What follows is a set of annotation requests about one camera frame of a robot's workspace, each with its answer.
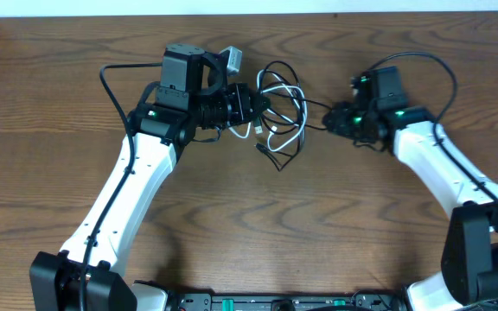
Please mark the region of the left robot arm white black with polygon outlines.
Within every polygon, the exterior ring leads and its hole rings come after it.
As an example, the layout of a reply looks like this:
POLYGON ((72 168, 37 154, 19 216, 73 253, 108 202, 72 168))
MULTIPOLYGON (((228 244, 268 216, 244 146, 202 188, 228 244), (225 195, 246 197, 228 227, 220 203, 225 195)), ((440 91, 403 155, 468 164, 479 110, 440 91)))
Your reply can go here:
POLYGON ((40 252, 29 269, 38 310, 167 310, 165 289, 128 284, 124 274, 150 203, 198 130, 248 124, 270 102, 233 82, 242 53, 211 53, 169 44, 133 111, 122 112, 125 136, 116 164, 92 208, 57 254, 40 252))

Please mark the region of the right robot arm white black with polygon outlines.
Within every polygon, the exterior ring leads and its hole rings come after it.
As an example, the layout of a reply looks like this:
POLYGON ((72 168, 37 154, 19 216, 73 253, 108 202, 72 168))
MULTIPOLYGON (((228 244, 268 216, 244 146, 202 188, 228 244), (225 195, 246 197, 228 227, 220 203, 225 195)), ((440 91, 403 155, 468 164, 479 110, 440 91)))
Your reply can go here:
POLYGON ((380 143, 412 170, 450 219, 441 270, 405 289, 409 310, 462 310, 498 301, 498 184, 448 138, 424 107, 412 106, 396 67, 352 79, 354 99, 322 119, 356 147, 380 143))

